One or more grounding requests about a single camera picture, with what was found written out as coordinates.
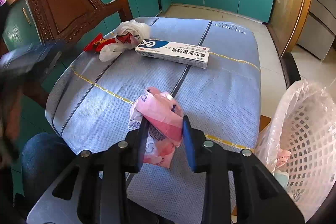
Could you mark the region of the operator left hand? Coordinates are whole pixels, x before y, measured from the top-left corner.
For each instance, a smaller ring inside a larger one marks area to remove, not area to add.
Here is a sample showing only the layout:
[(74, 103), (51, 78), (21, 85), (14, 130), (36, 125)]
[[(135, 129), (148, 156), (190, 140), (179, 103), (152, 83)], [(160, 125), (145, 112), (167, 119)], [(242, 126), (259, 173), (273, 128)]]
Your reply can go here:
[(1, 79), (1, 167), (18, 159), (15, 140), (19, 135), (22, 87)]

